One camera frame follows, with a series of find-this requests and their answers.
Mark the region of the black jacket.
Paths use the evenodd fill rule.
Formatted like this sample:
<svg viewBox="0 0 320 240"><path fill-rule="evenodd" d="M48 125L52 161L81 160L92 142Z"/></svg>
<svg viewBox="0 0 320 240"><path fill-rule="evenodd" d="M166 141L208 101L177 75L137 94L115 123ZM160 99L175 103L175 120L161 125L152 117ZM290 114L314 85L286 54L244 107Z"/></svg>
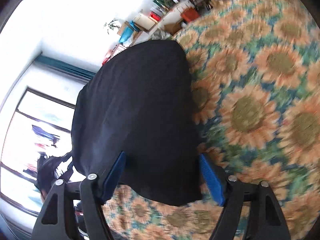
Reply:
<svg viewBox="0 0 320 240"><path fill-rule="evenodd" d="M200 200L199 137L192 120L191 75L182 47L152 40L105 63L77 98L72 123L76 170L99 176L97 195L109 200L103 178L125 153L119 183L171 206Z"/></svg>

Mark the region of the teal plastic basin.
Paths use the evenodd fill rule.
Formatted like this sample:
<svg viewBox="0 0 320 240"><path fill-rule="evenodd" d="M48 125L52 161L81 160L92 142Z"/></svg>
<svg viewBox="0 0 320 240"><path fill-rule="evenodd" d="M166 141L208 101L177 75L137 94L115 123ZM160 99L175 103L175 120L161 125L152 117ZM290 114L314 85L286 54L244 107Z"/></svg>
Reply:
<svg viewBox="0 0 320 240"><path fill-rule="evenodd" d="M119 39L119 43L124 43L126 42L130 37L131 35L134 33L134 29L132 29L131 27L126 27L123 31L123 33L121 34L121 37Z"/></svg>

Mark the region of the orange paper bag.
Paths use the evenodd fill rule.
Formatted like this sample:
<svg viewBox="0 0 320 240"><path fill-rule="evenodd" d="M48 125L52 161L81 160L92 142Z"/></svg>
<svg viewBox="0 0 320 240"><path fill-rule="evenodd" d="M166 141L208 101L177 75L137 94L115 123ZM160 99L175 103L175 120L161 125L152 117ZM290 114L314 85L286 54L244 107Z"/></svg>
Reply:
<svg viewBox="0 0 320 240"><path fill-rule="evenodd" d="M200 17L199 13L194 8L186 8L181 13L181 17L185 22L192 22Z"/></svg>

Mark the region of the beige plastic bucket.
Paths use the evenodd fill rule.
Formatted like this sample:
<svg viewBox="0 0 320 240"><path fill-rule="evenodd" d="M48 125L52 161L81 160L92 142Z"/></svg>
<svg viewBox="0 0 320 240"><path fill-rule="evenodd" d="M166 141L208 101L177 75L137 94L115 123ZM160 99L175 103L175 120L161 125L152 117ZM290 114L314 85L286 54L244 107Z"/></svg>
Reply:
<svg viewBox="0 0 320 240"><path fill-rule="evenodd" d="M154 21L149 16L144 15L143 13L139 12L134 18L133 18L134 24L141 30L145 32L149 32L154 25L157 24L156 21Z"/></svg>

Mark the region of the potted green plant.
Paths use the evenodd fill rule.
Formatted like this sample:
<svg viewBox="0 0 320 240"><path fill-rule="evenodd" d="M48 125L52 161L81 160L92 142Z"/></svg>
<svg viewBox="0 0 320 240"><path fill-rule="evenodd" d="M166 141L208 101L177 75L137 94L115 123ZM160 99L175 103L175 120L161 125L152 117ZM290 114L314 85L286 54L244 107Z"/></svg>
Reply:
<svg viewBox="0 0 320 240"><path fill-rule="evenodd" d="M104 29L106 30L106 32L108 34L114 33L114 32L117 33L120 28L121 28L121 23L119 22L119 20L117 18L114 18L110 22L107 22L104 24Z"/></svg>

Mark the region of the dark teal curtain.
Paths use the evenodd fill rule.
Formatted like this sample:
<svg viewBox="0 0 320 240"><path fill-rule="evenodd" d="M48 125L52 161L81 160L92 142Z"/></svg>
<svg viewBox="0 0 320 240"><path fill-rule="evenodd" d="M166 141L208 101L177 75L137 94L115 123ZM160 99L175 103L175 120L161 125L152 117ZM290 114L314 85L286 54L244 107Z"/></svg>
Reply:
<svg viewBox="0 0 320 240"><path fill-rule="evenodd" d="M95 76L95 72L76 67L74 65L65 63L60 60L52 59L47 56L39 55L35 58L34 62L43 64L50 69L57 70L64 74L68 74L78 79L89 81Z"/></svg>

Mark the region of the sunflower pattern tablecloth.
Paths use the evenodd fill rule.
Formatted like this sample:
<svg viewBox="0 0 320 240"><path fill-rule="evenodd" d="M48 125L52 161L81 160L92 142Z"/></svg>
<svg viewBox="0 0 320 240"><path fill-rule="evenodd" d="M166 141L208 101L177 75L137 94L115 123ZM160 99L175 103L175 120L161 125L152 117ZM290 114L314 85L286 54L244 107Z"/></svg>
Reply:
<svg viewBox="0 0 320 240"><path fill-rule="evenodd" d="M319 218L319 27L300 0L215 0L174 35L190 63L198 150L269 183L292 239Z"/></svg>

